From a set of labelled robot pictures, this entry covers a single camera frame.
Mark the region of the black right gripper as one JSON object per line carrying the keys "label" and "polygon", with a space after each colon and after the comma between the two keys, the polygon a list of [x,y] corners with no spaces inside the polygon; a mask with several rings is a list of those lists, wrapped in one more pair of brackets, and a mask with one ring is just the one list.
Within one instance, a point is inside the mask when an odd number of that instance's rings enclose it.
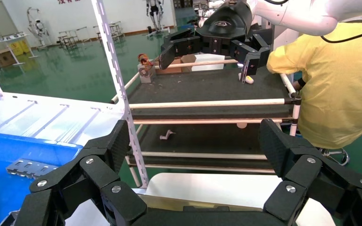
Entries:
{"label": "black right gripper", "polygon": [[165,36],[159,68],[168,68],[176,57],[201,51],[232,57],[243,64],[239,81],[253,83],[251,76],[267,64],[272,45],[272,29],[256,26],[253,19],[253,12],[246,3],[224,3],[196,32],[187,29]]}

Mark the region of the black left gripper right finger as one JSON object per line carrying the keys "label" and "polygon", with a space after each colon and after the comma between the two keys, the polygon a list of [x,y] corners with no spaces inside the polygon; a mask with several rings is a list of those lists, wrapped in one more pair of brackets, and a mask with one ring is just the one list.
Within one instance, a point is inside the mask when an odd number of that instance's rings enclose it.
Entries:
{"label": "black left gripper right finger", "polygon": [[362,226],[362,174],[324,157],[307,140],[283,133],[271,119],[260,123],[260,149],[281,182],[264,212],[293,225],[309,199],[345,226]]}

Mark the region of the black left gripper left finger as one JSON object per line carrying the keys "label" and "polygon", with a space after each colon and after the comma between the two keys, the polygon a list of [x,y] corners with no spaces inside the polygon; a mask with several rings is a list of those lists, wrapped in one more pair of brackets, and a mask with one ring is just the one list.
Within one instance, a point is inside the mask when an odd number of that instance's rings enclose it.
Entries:
{"label": "black left gripper left finger", "polygon": [[73,160],[32,182],[15,224],[63,226],[80,204],[92,200],[110,225],[134,225],[148,208],[119,176],[132,130],[119,120],[108,135],[89,140]]}

